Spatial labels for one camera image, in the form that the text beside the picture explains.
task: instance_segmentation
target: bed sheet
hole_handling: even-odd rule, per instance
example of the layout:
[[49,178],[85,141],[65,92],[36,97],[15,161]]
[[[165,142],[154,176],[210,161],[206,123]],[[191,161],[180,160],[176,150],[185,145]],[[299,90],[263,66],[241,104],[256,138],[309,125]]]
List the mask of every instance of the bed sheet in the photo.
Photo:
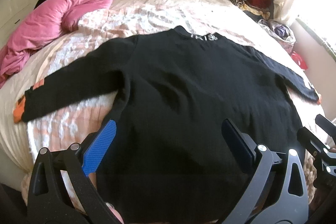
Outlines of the bed sheet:
[[[302,76],[309,88],[304,72],[286,51],[228,0],[114,0],[109,10],[88,13],[81,18],[78,25],[78,31],[59,38],[33,55],[24,69],[0,89],[0,98],[5,98],[5,109],[0,113],[0,144],[8,156],[28,173],[32,170],[40,148],[49,147],[52,151],[67,149],[70,144],[80,143],[88,133],[98,130],[105,114],[111,109],[116,94],[81,101],[27,125],[13,124],[14,103],[35,82],[86,55],[111,38],[155,33],[177,25],[199,35],[218,32],[236,43],[252,46],[292,69]],[[292,90],[288,92],[303,126],[325,142],[327,135],[315,124],[316,115],[324,115],[322,107],[302,99]],[[304,171],[312,199],[315,191],[312,186],[315,170],[312,157],[308,153]],[[77,208],[81,208],[66,173],[63,178],[72,201]],[[27,174],[22,182],[22,195],[25,200],[29,180]]]

